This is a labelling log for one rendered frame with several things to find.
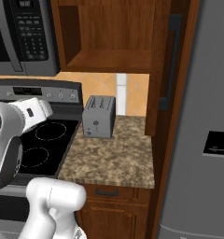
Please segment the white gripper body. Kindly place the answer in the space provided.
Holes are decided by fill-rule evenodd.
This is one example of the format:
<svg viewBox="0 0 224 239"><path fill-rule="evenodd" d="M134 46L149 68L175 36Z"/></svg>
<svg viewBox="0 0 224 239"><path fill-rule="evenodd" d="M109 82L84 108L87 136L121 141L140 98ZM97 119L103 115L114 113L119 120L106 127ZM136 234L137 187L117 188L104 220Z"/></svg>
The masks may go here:
<svg viewBox="0 0 224 239"><path fill-rule="evenodd" d="M35 99L34 113L36 120L46 120L53 114L53 111L49 102L46 100Z"/></svg>

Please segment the wooden cabinet door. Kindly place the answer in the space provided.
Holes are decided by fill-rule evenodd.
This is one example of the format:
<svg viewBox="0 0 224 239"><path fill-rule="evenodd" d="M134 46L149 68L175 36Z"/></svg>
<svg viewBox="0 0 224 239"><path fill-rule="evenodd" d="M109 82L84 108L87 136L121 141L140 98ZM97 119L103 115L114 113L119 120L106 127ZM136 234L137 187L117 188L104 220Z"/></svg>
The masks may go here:
<svg viewBox="0 0 224 239"><path fill-rule="evenodd" d="M175 37L175 32L168 29L170 15L181 14L183 16L179 37L180 44L183 42L183 32L186 29L189 5L190 0L155 1L145 135L155 135L160 111L159 101L161 97L166 96Z"/></svg>

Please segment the black and grey stove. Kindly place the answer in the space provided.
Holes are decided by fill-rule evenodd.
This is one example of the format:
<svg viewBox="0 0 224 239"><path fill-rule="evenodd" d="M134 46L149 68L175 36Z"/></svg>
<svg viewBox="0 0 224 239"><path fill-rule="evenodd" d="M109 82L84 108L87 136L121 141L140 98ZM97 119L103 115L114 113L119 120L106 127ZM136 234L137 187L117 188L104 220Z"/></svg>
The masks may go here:
<svg viewBox="0 0 224 239"><path fill-rule="evenodd" d="M0 79L0 101L36 97L50 103L53 115L21 136L22 161L15 178L0 190L0 233L18 239L29 214L26 186L35 177L56 178L82 120L82 85L43 79Z"/></svg>

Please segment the grey toaster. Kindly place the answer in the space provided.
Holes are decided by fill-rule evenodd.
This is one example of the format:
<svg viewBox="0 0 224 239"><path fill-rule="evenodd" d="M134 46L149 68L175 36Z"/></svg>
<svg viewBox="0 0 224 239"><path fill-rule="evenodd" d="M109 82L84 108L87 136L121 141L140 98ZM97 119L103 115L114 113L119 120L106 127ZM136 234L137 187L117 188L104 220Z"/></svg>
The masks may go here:
<svg viewBox="0 0 224 239"><path fill-rule="evenodd" d="M91 95L82 114L82 129L86 137L111 138L116 117L116 98Z"/></svg>

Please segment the grey microwave oven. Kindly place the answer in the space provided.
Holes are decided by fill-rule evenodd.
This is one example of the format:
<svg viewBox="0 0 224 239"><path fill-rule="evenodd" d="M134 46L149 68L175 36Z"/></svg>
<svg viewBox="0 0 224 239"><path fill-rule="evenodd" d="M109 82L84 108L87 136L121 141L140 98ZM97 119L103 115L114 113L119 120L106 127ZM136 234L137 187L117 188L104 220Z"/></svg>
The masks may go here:
<svg viewBox="0 0 224 239"><path fill-rule="evenodd" d="M50 0L0 0L0 75L59 72Z"/></svg>

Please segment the wooden drawer front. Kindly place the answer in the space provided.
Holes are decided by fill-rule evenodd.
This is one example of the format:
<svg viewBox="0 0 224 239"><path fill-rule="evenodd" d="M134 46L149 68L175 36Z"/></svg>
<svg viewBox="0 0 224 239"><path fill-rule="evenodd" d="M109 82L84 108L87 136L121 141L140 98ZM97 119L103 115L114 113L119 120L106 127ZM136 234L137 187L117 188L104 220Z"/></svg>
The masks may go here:
<svg viewBox="0 0 224 239"><path fill-rule="evenodd" d="M118 201L133 202L135 204L148 204L151 194L151 189L140 189L132 187L107 186L95 184L83 184L83 187L86 189L88 197L92 199L114 200L117 202ZM118 190L119 195L117 197L97 195L95 194L95 189L110 192Z"/></svg>

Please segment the wooden base cupboard door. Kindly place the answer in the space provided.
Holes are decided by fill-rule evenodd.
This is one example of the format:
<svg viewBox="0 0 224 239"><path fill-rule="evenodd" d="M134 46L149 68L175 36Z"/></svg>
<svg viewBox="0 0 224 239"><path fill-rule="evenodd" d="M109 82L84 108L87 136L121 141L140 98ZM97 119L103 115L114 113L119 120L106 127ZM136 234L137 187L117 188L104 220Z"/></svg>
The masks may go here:
<svg viewBox="0 0 224 239"><path fill-rule="evenodd" d="M77 220L88 239L146 239L146 205L87 201Z"/></svg>

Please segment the tall wooden side panel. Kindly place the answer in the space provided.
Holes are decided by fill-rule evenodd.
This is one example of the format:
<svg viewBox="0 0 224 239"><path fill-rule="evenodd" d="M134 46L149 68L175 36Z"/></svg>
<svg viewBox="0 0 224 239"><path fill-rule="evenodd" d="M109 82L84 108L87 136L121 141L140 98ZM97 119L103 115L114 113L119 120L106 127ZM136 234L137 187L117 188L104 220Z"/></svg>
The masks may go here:
<svg viewBox="0 0 224 239"><path fill-rule="evenodd" d="M150 136L155 188L151 191L146 239L156 239L157 237L161 206L168 176L170 158L174 146L175 129L189 64L190 49L199 4L200 0L190 0L186 29L183 32L183 42L179 44L178 58L175 65L175 78L172 85L171 102L167 110L159 111L155 135Z"/></svg>

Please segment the grey fridge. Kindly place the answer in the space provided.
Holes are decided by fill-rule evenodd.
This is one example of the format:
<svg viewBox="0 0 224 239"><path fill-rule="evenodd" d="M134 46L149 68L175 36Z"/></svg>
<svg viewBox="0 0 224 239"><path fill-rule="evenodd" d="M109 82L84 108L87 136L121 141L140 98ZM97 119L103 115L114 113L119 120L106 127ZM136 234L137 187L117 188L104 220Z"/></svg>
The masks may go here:
<svg viewBox="0 0 224 239"><path fill-rule="evenodd" d="M158 239L224 239L224 0L201 0Z"/></svg>

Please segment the white wall outlet strip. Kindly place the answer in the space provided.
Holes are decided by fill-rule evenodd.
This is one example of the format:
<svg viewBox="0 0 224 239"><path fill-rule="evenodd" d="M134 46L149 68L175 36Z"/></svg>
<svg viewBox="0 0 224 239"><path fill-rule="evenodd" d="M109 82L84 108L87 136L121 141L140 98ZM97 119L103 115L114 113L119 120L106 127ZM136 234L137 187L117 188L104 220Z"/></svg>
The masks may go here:
<svg viewBox="0 0 224 239"><path fill-rule="evenodd" d="M127 112L127 75L116 74L117 114L125 116Z"/></svg>

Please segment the open wooden wall cabinet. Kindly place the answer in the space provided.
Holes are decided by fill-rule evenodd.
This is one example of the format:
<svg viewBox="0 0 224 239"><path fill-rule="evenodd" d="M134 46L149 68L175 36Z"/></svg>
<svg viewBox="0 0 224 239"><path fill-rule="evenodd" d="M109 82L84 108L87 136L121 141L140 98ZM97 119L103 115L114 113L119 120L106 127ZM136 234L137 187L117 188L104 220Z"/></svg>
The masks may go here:
<svg viewBox="0 0 224 239"><path fill-rule="evenodd" d="M155 0L50 3L64 72L149 72Z"/></svg>

